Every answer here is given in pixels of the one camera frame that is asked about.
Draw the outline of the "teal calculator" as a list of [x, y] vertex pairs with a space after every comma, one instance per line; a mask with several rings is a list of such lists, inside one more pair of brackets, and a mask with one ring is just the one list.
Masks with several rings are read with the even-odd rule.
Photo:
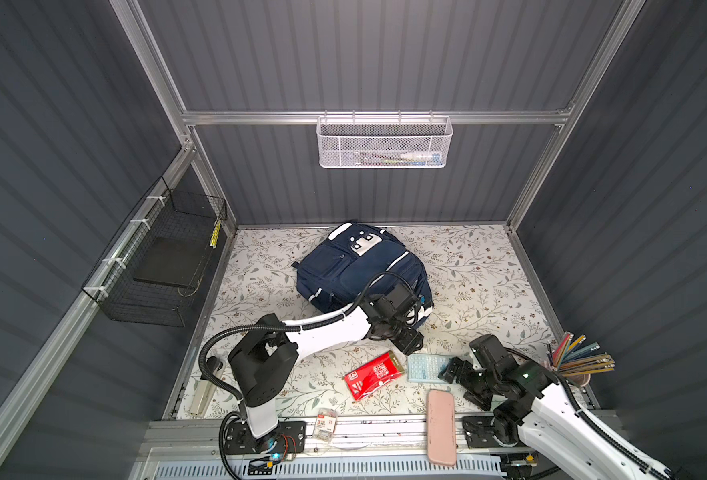
[[411, 383], [443, 384], [441, 373], [447, 369], [451, 356], [411, 354], [407, 357], [407, 381]]

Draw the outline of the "navy blue student backpack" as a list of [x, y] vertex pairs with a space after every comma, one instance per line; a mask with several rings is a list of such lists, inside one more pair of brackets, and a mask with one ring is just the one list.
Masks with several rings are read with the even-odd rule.
[[323, 313], [353, 302], [381, 272], [385, 276], [373, 283], [369, 294], [387, 294], [403, 278], [421, 300], [419, 312], [409, 313], [413, 325], [423, 325], [433, 313], [433, 294], [423, 262], [383, 228], [343, 223], [292, 267], [298, 293]]

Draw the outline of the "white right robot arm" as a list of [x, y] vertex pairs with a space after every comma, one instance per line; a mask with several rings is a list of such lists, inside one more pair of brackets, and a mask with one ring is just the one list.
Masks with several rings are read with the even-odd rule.
[[501, 447], [525, 445], [575, 479], [673, 479], [652, 458], [581, 407], [569, 382], [485, 334], [469, 343], [473, 359], [449, 360], [439, 378], [491, 420], [481, 431]]

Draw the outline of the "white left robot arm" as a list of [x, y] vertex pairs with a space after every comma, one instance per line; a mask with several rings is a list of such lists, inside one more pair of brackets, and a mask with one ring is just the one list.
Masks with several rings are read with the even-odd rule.
[[265, 439], [277, 432], [274, 400], [303, 359], [361, 340], [387, 341], [409, 355], [423, 347], [419, 319], [425, 312], [427, 300], [399, 281], [385, 294], [365, 290], [327, 314], [286, 321], [270, 314], [258, 320], [228, 356], [251, 436]]

